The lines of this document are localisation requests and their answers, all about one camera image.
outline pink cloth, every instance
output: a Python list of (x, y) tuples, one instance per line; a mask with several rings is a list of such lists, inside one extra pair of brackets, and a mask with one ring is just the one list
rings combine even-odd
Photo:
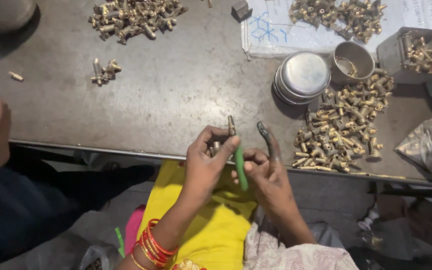
[(145, 210), (146, 204), (138, 206), (126, 224), (126, 237), (124, 238), (124, 254), (126, 256), (129, 255), (133, 244), (137, 241), (139, 226), (141, 225), (141, 220), (143, 220)]

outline metal box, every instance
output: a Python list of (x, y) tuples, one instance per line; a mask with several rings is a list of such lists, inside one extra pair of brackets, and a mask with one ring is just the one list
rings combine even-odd
[(418, 85), (432, 80), (432, 74), (406, 70), (402, 64), (405, 53), (401, 37), (408, 32), (415, 38), (424, 37), (428, 49), (432, 49), (432, 29), (402, 27), (377, 47), (378, 60), (380, 68), (394, 77), (396, 83)]

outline green handle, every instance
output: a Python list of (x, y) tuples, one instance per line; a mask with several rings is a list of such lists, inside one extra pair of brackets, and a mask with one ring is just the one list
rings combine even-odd
[(234, 163), (236, 164), (236, 172), (239, 186), (241, 186), (241, 189), (243, 191), (246, 191), (248, 190), (248, 180), (246, 179), (246, 175), (244, 175), (243, 149), (241, 148), (241, 146), (238, 146), (236, 152), (234, 153)]

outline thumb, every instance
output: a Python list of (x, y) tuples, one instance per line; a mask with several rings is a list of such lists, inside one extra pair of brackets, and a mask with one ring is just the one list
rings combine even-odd
[(265, 185), (267, 183), (267, 179), (261, 173), (261, 170), (258, 169), (258, 165), (252, 161), (246, 161), (244, 163), (244, 175), (253, 181), (258, 187)]
[(240, 143), (241, 139), (238, 136), (229, 137), (214, 157), (215, 161), (224, 166), (231, 155), (236, 152)]

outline floor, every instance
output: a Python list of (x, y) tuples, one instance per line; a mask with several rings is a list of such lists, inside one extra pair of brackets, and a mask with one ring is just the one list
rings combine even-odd
[[(72, 152), (59, 151), (72, 155)], [(50, 162), (58, 171), (98, 170), (107, 162), (117, 162), (122, 167), (136, 164), (153, 164), (158, 166), (160, 160), (141, 159), (129, 156), (99, 155), (91, 156), (91, 166), (72, 165)], [(346, 248), (360, 246), (357, 234), (360, 231), (357, 221), (364, 217), (368, 208), (374, 203), (374, 197), (366, 194), (369, 183), (366, 181), (345, 180), (325, 176), (309, 176), (290, 173), (289, 179), (293, 188), (298, 208), (307, 223), (326, 222), (339, 231), (340, 239)], [(100, 212), (84, 214), (67, 233), (81, 236), (90, 244), (106, 243), (118, 247), (118, 239), (114, 229), (119, 227), (124, 237), (125, 225), (132, 211), (149, 198), (152, 182), (145, 182), (133, 186), (111, 200), (109, 206)], [(61, 237), (46, 242), (36, 249), (0, 265), (0, 270), (50, 270), (47, 266), (41, 267), (38, 263), (48, 263), (47, 257), (42, 253), (62, 253), (60, 248)], [(62, 267), (63, 262), (51, 262), (55, 270), (69, 269)]]

